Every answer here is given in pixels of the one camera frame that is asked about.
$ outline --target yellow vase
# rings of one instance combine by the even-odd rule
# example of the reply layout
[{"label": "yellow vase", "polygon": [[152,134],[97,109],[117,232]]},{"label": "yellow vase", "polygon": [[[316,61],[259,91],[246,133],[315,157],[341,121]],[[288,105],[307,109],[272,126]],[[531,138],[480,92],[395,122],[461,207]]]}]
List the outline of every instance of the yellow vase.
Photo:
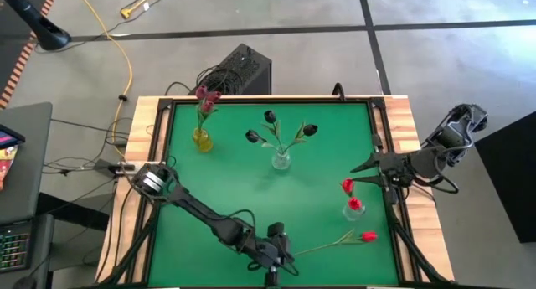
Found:
[{"label": "yellow vase", "polygon": [[201,129],[200,131],[199,128],[195,128],[193,130],[192,139],[200,152],[208,152],[212,150],[212,147],[214,146],[209,133],[205,129]]}]

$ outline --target wooden table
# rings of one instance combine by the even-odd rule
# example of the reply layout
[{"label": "wooden table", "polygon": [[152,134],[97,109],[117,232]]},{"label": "wooden table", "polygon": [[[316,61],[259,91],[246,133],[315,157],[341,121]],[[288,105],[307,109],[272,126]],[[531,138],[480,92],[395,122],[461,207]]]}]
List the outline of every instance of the wooden table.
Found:
[{"label": "wooden table", "polygon": [[[174,96],[174,99],[188,99],[193,96]],[[226,98],[251,98],[248,95],[224,96]],[[258,98],[315,98],[325,95],[259,95]],[[352,97],[378,97],[377,95],[351,95]],[[127,161],[146,161],[148,158],[149,148],[152,140],[152,130],[157,116],[157,105],[161,96],[144,96],[138,98],[136,111],[134,113],[130,136],[126,146],[125,159]],[[411,114],[410,101],[405,95],[390,95],[385,96],[386,111],[389,119],[390,133],[393,138],[394,150],[396,152],[410,152],[420,148],[419,138],[415,130],[415,123]],[[379,117],[379,111],[374,110],[377,127],[382,140],[384,141],[384,129]],[[157,144],[157,157],[159,160],[162,156],[163,140],[165,137],[166,125],[168,123],[168,112],[164,111],[162,125],[160,126],[160,135]],[[115,196],[115,206],[111,218],[113,219],[113,227],[110,229],[110,224],[106,231],[105,242],[100,254],[99,271],[104,265],[103,272],[99,278],[100,281],[106,278],[111,273],[111,268],[116,262],[116,250],[118,250],[119,261],[125,255],[128,248],[131,246],[132,237],[134,234],[135,224],[137,220],[137,212],[140,203],[140,196],[136,192],[132,192],[126,198],[130,185],[122,178],[120,179]],[[125,209],[122,217],[121,229],[119,229],[119,218],[121,206],[125,203]],[[411,228],[415,243],[419,246],[428,261],[447,279],[452,280],[451,263],[446,252],[445,241],[441,232],[441,225],[436,212],[436,206],[432,200],[418,189],[412,189],[412,193],[406,200],[407,209],[410,217]],[[148,219],[151,210],[146,210]],[[121,240],[118,241],[119,232],[121,232]],[[399,239],[403,267],[406,280],[413,280],[411,275],[410,258],[405,249],[404,243]],[[110,252],[106,258],[106,250],[110,245]],[[142,267],[145,260],[147,250],[147,240],[138,251],[136,267],[134,270],[133,281],[142,279]]]}]

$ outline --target keyboard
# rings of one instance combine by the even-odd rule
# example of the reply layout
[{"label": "keyboard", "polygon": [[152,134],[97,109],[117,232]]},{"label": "keyboard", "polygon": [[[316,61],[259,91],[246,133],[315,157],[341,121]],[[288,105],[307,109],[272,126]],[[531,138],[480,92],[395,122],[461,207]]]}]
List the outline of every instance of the keyboard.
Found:
[{"label": "keyboard", "polygon": [[32,223],[0,226],[0,273],[28,269]]}]

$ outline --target black tulip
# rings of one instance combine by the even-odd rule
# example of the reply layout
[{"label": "black tulip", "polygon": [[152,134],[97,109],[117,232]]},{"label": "black tulip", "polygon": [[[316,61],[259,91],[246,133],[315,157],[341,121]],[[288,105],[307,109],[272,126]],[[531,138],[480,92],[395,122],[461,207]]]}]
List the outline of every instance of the black tulip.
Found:
[{"label": "black tulip", "polygon": [[259,133],[249,130],[245,133],[245,138],[247,138],[251,143],[256,143],[259,140],[264,141],[264,138],[262,138]]},{"label": "black tulip", "polygon": [[305,136],[313,136],[317,131],[317,125],[307,125],[303,128],[303,134],[305,134]]},{"label": "black tulip", "polygon": [[272,110],[268,110],[265,112],[265,120],[268,123],[274,123],[276,122],[276,114]]}]

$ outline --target glass vase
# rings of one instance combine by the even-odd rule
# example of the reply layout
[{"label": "glass vase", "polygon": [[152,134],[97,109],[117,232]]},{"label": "glass vase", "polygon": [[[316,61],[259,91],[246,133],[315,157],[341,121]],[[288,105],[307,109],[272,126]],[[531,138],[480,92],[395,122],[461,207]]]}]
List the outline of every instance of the glass vase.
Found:
[{"label": "glass vase", "polygon": [[348,204],[343,207],[343,215],[348,221],[357,221],[365,213],[365,206],[360,209],[352,209]]},{"label": "glass vase", "polygon": [[212,143],[212,140],[210,139],[210,135],[205,129],[199,130],[199,128],[193,129],[193,143],[195,143],[195,147],[200,152],[208,152],[212,150],[212,147],[214,144]]},{"label": "glass vase", "polygon": [[286,146],[280,146],[271,158],[271,165],[278,170],[286,170],[291,166],[291,154]]}]

